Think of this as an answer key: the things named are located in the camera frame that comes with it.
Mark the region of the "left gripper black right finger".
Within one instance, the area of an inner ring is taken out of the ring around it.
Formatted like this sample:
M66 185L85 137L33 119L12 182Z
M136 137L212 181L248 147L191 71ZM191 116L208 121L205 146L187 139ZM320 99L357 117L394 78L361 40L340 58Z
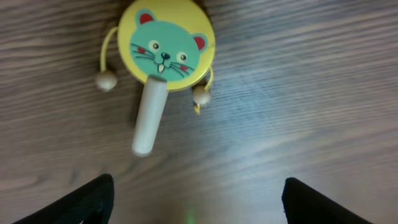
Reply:
M282 203L288 224L371 224L300 180L285 180Z

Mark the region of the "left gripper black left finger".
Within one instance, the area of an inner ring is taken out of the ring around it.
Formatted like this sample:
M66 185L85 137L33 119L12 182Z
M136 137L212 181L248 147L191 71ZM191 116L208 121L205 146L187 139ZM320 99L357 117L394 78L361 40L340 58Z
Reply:
M103 174L14 224L108 224L114 207L114 180Z

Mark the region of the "wooden rattle drum toy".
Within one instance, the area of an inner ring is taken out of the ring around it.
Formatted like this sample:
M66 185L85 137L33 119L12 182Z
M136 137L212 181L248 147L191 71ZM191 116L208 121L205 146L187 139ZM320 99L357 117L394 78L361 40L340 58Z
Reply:
M209 103L215 32L205 11L193 0L134 1L102 43L95 77L102 91L118 83L106 62L112 37L117 39L126 68L144 85L131 144L132 152L144 157L154 147L169 92L192 87L196 114Z

